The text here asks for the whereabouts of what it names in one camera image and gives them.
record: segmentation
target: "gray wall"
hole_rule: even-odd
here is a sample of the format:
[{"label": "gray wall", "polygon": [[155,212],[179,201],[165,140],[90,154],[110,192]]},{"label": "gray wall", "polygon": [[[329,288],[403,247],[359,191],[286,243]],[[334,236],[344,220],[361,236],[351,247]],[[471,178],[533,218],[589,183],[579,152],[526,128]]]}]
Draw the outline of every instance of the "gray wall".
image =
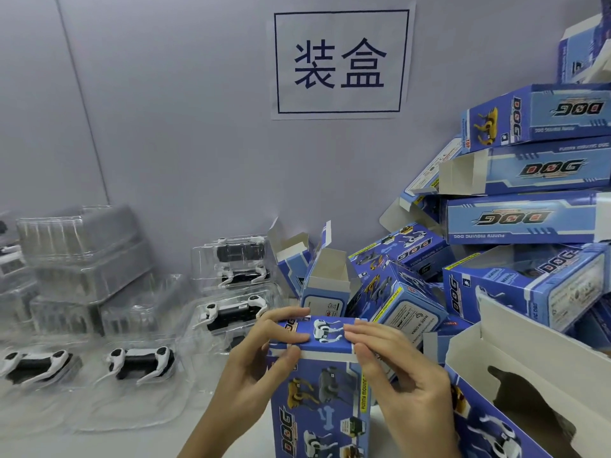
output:
[{"label": "gray wall", "polygon": [[55,0],[0,0],[0,211],[104,204]]},{"label": "gray wall", "polygon": [[135,208],[166,268],[275,215],[354,251],[459,130],[460,112],[555,77],[563,30],[599,0],[417,0],[408,103],[392,120],[272,121],[275,11],[409,0],[60,0],[111,202]]}]

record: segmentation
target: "white paper sign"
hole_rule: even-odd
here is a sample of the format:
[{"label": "white paper sign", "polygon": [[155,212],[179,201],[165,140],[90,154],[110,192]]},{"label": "white paper sign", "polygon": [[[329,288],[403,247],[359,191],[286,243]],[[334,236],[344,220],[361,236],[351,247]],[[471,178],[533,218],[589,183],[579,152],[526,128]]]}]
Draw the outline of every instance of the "white paper sign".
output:
[{"label": "white paper sign", "polygon": [[274,14],[272,118],[396,116],[408,89],[414,7]]}]

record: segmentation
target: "hand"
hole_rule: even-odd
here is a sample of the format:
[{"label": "hand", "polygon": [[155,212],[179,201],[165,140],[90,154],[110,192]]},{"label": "hand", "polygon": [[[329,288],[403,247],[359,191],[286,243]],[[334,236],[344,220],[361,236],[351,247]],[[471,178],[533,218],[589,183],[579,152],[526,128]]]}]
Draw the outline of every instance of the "hand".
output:
[{"label": "hand", "polygon": [[[344,325],[344,334],[355,344],[363,375],[402,454],[460,458],[446,370],[429,361],[397,329],[356,320],[354,325]],[[390,385],[374,353],[397,374],[399,392]]]},{"label": "hand", "polygon": [[277,324],[309,315],[309,308],[285,307],[264,313],[248,336],[229,354],[227,365],[210,405],[179,458],[220,458],[263,415],[272,394],[293,371],[301,349],[290,346],[265,371],[270,339],[287,344],[306,342],[310,336]]}]

